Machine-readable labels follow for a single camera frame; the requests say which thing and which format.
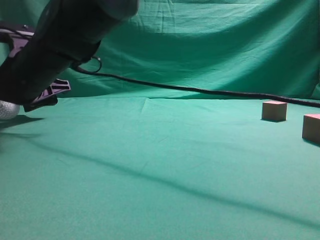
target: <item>green tablecloth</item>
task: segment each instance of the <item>green tablecloth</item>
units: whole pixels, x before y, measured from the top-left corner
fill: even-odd
[[[1,240],[318,240],[311,107],[63,98],[0,122]]]

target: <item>wooden block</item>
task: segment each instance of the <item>wooden block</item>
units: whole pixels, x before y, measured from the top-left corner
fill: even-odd
[[[304,115],[302,138],[320,144],[320,114]]]
[[[262,119],[267,121],[282,122],[287,120],[286,102],[265,101],[262,104]]]

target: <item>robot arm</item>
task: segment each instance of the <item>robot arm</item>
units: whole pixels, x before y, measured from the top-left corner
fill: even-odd
[[[50,0],[30,40],[11,34],[16,42],[0,66],[0,101],[31,106],[43,100],[45,91],[52,96],[59,87],[70,89],[57,76],[72,65],[88,62],[105,35],[137,13],[138,1]]]

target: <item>pink-topped block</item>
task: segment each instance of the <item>pink-topped block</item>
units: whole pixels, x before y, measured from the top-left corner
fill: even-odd
[[[265,101],[262,105],[262,119],[274,122],[286,121],[287,105],[282,101]]]
[[[320,144],[320,114],[303,116],[302,138]]]

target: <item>black cable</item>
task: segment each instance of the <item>black cable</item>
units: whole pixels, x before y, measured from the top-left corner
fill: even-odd
[[[18,36],[20,36],[21,38],[26,39],[26,40],[30,40],[30,39],[31,39],[31,36],[24,35],[24,34],[22,34],[21,32],[13,29],[13,28],[11,28],[11,27],[1,26],[1,25],[0,25],[0,29],[8,30],[8,31],[10,31],[10,32],[12,32],[12,33],[14,33],[14,34],[17,34]]]
[[[300,100],[300,99],[295,99],[295,98],[290,98],[290,97],[285,97],[285,96],[279,96],[279,95],[273,95],[273,94],[267,94],[267,93],[208,90],[208,89],[188,87],[188,86],[167,85],[167,84],[161,84],[161,83],[155,83],[155,82],[135,80],[135,79],[131,79],[131,78],[127,78],[124,76],[115,75],[115,74],[110,74],[110,73],[90,72],[90,71],[82,69],[79,66],[72,68],[72,69],[78,73],[82,73],[82,74],[86,74],[86,75],[93,75],[93,76],[100,76],[100,77],[111,77],[111,78],[116,78],[116,79],[119,79],[119,80],[122,80],[122,81],[125,81],[128,83],[146,85],[146,86],[162,88],[162,89],[196,92],[196,93],[208,94],[208,95],[242,97],[242,98],[250,98],[250,99],[270,99],[270,100],[285,102],[285,103],[289,103],[289,104],[296,104],[296,105],[320,108],[320,102],[305,101],[305,100]]]

